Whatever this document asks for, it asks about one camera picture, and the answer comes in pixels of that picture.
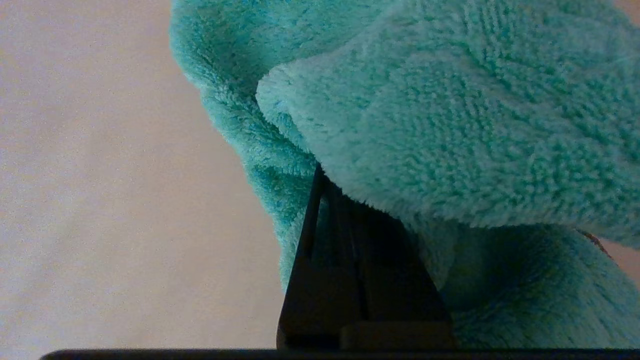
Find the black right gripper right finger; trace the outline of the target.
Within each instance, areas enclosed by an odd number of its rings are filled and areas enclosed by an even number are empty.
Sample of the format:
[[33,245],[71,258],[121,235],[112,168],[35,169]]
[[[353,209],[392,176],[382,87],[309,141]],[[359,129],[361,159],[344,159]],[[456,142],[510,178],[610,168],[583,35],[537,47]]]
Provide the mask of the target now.
[[352,349],[453,350],[450,313],[403,225],[356,203],[352,227],[365,312]]

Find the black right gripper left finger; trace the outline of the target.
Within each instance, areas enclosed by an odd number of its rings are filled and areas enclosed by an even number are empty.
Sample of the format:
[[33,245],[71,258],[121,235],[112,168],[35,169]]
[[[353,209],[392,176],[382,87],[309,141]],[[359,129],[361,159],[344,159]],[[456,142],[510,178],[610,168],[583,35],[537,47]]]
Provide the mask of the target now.
[[278,350],[341,350],[345,328],[362,319],[348,203],[316,166],[279,315]]

